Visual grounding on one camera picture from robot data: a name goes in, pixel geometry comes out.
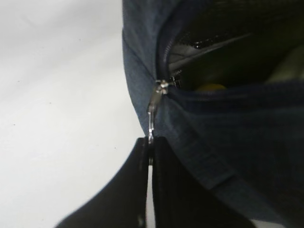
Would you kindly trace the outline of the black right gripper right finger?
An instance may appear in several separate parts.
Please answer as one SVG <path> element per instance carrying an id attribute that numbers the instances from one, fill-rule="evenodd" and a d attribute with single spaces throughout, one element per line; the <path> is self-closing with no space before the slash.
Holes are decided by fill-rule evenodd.
<path id="1" fill-rule="evenodd" d="M 152 190 L 158 228 L 252 228 L 187 171 L 164 137 L 152 146 Z"/>

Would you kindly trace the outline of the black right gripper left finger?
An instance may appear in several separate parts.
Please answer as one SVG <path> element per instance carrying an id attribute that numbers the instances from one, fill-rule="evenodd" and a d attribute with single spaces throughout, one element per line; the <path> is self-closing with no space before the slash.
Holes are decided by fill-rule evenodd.
<path id="1" fill-rule="evenodd" d="M 148 184 L 148 140 L 138 138 L 115 176 L 58 228 L 144 228 Z"/>

